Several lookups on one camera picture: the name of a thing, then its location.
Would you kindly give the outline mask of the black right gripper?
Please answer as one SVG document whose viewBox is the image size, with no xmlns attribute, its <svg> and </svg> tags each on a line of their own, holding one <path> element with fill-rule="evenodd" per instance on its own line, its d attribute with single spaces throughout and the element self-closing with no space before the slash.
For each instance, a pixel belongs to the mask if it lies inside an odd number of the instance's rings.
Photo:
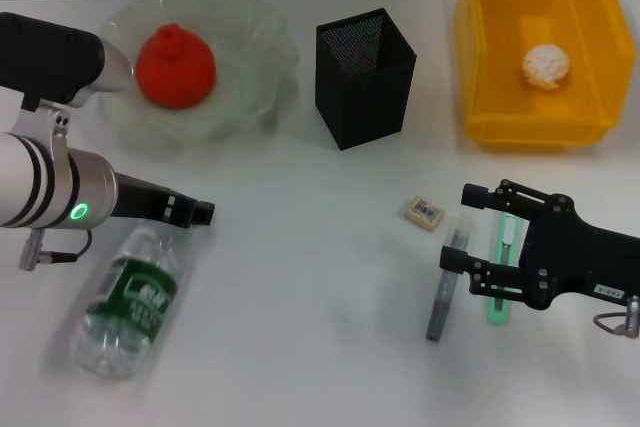
<svg viewBox="0 0 640 427">
<path fill-rule="evenodd" d="M 549 308 L 565 293 L 617 305 L 639 294 L 639 239 L 595 227 L 577 214 L 573 200 L 503 179 L 493 191 L 467 183 L 461 204 L 529 221 L 519 268 L 491 263 L 444 246 L 441 269 L 470 276 L 473 295 Z"/>
</svg>

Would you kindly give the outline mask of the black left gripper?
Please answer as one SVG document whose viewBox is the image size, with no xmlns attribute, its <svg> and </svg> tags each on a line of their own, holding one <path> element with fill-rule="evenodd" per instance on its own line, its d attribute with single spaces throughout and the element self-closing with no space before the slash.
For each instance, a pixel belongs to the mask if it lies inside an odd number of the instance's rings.
<svg viewBox="0 0 640 427">
<path fill-rule="evenodd" d="M 116 174 L 113 217 L 159 221 L 177 227 L 210 225 L 216 206 L 140 179 Z"/>
</svg>

